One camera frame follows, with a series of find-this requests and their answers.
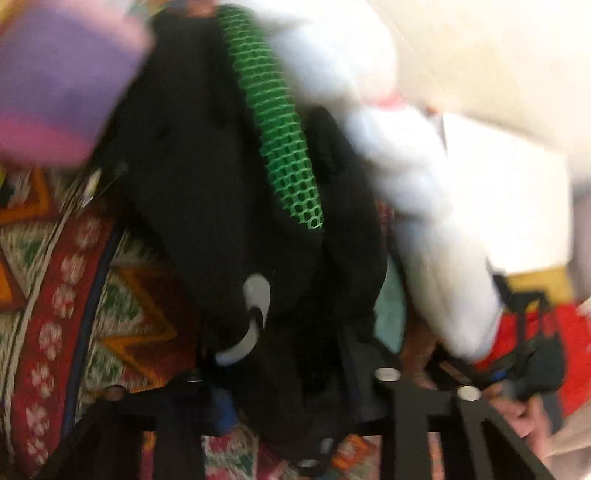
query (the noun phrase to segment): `hand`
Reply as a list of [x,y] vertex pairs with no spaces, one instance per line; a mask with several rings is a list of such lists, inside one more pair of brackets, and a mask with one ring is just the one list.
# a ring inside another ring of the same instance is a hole
[[501,414],[520,438],[523,438],[535,455],[548,466],[550,462],[551,424],[539,395],[527,403],[502,396],[502,383],[491,385],[483,395]]
[[404,344],[400,352],[402,372],[412,377],[423,375],[425,366],[429,362],[436,345],[437,337],[410,306]]

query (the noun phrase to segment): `white fabric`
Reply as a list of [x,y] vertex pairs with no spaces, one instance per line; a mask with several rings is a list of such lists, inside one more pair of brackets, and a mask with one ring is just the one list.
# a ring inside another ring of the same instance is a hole
[[566,265],[571,192],[566,156],[459,115],[443,115],[458,220],[507,274]]
[[495,340],[502,304],[478,239],[452,217],[401,218],[397,247],[419,313],[446,349],[479,360]]
[[453,353],[486,354],[500,305],[485,251],[452,217],[437,132],[418,110],[389,106],[397,52],[386,26],[363,0],[224,2],[254,10],[300,112],[330,110],[365,158],[376,195],[409,217],[397,235],[417,309]]
[[569,155],[575,191],[591,192],[591,2],[369,3],[397,42],[407,99],[541,139]]

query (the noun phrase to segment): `clothing pile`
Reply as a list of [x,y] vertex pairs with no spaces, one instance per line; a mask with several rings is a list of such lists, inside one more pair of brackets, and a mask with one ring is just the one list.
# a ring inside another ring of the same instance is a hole
[[[371,23],[373,12],[360,9]],[[364,421],[376,415],[364,410],[371,378],[356,385],[358,398],[343,386],[357,367],[343,362],[344,345],[371,346],[398,366],[399,265],[419,313],[469,361],[496,345],[501,299],[523,315],[525,307],[495,287],[482,246],[456,223],[435,131],[418,111],[403,106],[397,116],[375,104],[386,94],[388,109],[398,105],[394,69],[385,61],[375,98],[355,82],[338,93],[335,79],[322,92],[275,57],[289,50],[271,31],[270,18],[276,31],[289,30],[276,13],[223,4],[211,17],[171,9],[147,20],[126,2],[99,0],[12,8],[0,46],[0,150],[21,163],[87,162],[82,209],[102,188],[121,187],[205,319],[195,350],[215,385],[216,412],[230,392],[228,408],[244,414],[272,452],[315,475],[351,430],[354,408]],[[427,153],[395,144],[394,120],[426,132]],[[396,258],[384,244],[376,196],[402,213]],[[446,262],[433,263],[439,255]],[[458,268],[442,266],[462,255]],[[476,299],[466,299],[467,285]],[[476,320],[466,323],[470,315]],[[532,383],[527,366],[539,360],[544,338],[528,343],[528,360],[522,333],[518,368],[504,368],[510,380],[519,377],[517,396],[558,389],[559,338],[552,381]],[[182,430],[174,418],[168,428]]]

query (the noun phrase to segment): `patterned rug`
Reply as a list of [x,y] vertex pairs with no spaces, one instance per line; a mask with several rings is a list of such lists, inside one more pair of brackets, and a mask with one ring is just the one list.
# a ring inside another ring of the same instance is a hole
[[[105,202],[76,210],[79,178],[41,169],[8,177],[17,193],[0,209],[1,426],[31,476],[105,387],[160,387],[192,368],[199,319],[123,212]],[[147,434],[144,479],[153,446]],[[297,477],[242,426],[204,448],[210,480]],[[377,478],[378,451],[378,438],[352,436],[327,475]]]

